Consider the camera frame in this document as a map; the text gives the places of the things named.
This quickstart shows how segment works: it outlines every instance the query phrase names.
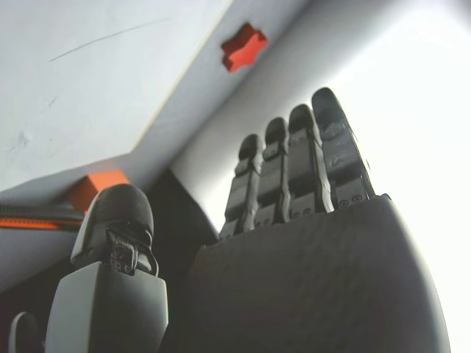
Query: black line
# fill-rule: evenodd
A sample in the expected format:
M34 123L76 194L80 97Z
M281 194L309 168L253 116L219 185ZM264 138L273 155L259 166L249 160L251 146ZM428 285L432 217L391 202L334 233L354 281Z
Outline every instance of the black line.
M69 55L70 53L73 53L74 51L77 51L77 50L80 50L81 48L85 48L86 46L89 46L93 43L96 43L96 42L99 42L101 40L105 40L105 39L108 39L108 38L111 38L111 37L115 37L116 35L122 35L123 33L126 33L126 32L130 32L130 31L134 31L135 29L140 29L140 28L143 28L143 27L148 27L148 26L152 26L154 24L160 24L162 22L166 22L170 20L170 18L161 18L161 19L158 19L158 20L154 20L154 21L151 21L151 22L147 22L145 24L141 24L139 26L136 26L136 27L131 27L131 28L128 28L128 29L123 29L122 31L119 31L119 32L116 32L116 33L113 33L111 35L106 35L104 37L101 37L101 38L98 38L98 39L94 39L88 43L85 43L85 44L82 44L81 46L78 46L76 47L75 49L72 49L72 50L69 50L69 51L66 51L65 53L61 54L61 55L58 55L56 57L53 57L52 59L50 59L49 63L52 63L53 61L57 60L57 59L60 59L61 57L64 57L66 55Z

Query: white wall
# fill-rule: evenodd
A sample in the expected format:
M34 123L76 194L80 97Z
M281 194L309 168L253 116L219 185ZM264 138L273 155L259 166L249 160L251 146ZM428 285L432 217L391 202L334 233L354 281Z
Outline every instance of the white wall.
M172 170L216 228L237 152L328 85L431 270L452 352L469 351L471 25L449 1L313 4Z
M231 0L0 2L0 190L130 152Z

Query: red star-shaped block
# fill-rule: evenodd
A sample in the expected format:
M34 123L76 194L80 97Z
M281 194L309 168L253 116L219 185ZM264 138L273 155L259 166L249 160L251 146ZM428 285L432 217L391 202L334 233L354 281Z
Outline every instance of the red star-shaped block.
M234 72L244 65L251 65L267 43L268 39L261 31L245 24L233 39L222 44L225 53L222 62L229 72Z

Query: orange block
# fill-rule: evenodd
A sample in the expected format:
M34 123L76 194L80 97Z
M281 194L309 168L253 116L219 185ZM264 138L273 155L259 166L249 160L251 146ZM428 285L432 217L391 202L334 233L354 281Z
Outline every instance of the orange block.
M130 181L120 170L89 174L68 193L68 200L81 211L88 210L97 193L117 184L129 184Z

